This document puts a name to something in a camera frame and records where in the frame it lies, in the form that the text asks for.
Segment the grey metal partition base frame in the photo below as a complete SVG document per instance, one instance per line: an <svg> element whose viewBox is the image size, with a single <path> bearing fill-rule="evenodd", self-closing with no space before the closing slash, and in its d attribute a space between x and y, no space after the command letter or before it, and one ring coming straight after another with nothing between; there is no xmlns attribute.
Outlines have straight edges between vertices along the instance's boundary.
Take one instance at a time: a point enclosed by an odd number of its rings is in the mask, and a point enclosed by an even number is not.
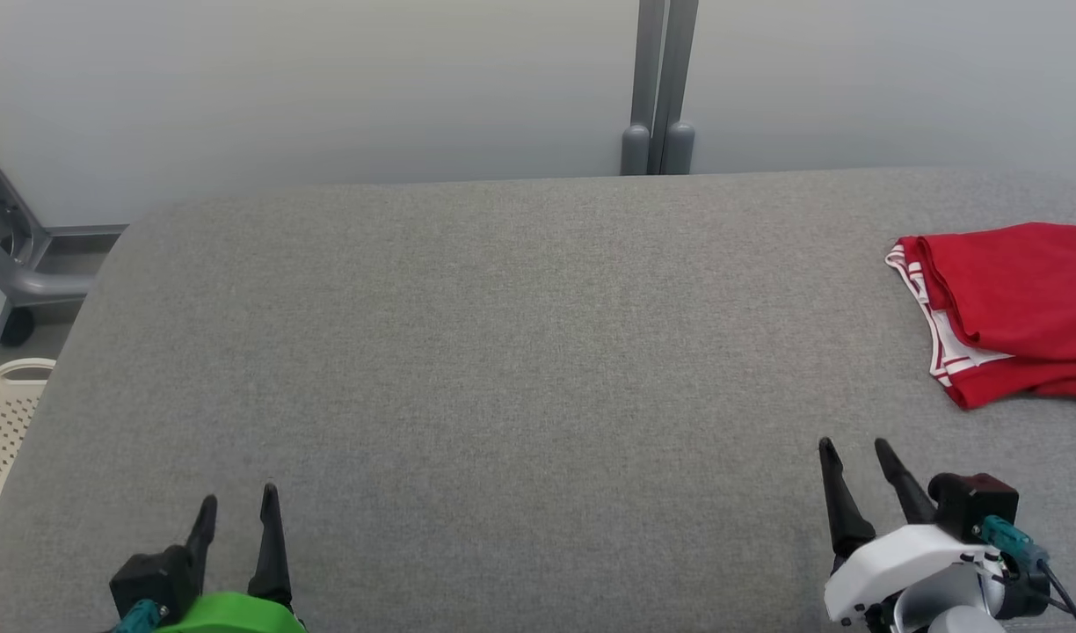
<svg viewBox="0 0 1076 633"><path fill-rule="evenodd" d="M59 240L112 239L125 224L45 228L0 167L0 292L14 308L80 303L91 291L93 273L44 273L39 267Z"/></svg>

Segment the grey partition post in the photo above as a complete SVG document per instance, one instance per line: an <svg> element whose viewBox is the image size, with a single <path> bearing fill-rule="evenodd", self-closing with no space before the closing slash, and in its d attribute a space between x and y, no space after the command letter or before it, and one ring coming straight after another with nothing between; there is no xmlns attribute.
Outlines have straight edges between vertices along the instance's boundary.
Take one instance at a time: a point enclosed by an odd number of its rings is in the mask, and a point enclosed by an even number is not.
<svg viewBox="0 0 1076 633"><path fill-rule="evenodd" d="M682 108L698 8L699 0L665 0L653 139L648 156L651 175L686 175L690 172L694 126L682 119Z"/></svg>
<svg viewBox="0 0 1076 633"><path fill-rule="evenodd" d="M620 175L650 175L651 141L670 0L638 0L629 124L622 132Z"/></svg>

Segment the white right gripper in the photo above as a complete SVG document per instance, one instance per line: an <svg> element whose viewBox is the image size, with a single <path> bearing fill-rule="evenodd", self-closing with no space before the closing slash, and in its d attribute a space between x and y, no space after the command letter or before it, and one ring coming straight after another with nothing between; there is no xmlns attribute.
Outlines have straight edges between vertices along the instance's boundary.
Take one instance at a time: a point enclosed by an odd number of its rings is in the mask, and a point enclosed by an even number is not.
<svg viewBox="0 0 1076 633"><path fill-rule="evenodd" d="M830 437L820 438L832 553L847 558L825 583L830 620L868 629L1001 629L1005 590L993 581L1004 569L999 549L958 541L928 525L934 501L890 442L876 438L873 446L901 512L914 525L876 538L847 488L843 458Z"/></svg>

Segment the red white basketball jersey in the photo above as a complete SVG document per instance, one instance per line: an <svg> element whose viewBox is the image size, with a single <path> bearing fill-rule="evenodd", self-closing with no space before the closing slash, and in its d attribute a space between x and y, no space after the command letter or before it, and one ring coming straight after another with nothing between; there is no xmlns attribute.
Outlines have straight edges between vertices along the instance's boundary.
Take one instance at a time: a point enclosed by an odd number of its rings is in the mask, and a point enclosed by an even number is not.
<svg viewBox="0 0 1076 633"><path fill-rule="evenodd" d="M1076 399L1076 225L904 236L886 265L928 320L929 375L961 409Z"/></svg>

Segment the black caster wheel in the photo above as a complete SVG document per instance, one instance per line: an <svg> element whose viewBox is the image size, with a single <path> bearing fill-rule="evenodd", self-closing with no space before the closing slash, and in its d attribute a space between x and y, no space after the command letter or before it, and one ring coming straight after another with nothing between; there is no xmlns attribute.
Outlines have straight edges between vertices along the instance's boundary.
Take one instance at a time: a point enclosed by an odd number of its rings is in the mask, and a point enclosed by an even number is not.
<svg viewBox="0 0 1076 633"><path fill-rule="evenodd" d="M0 333L0 344L6 348L19 348L29 340L34 330L36 316L31 309L27 306L11 309Z"/></svg>

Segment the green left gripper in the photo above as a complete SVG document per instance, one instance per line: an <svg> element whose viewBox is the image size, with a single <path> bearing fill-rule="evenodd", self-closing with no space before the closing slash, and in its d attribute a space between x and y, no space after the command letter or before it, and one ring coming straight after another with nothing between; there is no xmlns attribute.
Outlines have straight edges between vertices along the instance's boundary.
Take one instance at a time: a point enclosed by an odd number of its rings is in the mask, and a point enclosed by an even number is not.
<svg viewBox="0 0 1076 633"><path fill-rule="evenodd" d="M185 548L192 574L206 573L209 545L215 538L218 500L208 494L201 501ZM280 492L274 484L261 489L261 543L256 569L246 593L202 594L181 620L160 625L156 633L308 633L293 608L287 549L282 528Z"/></svg>

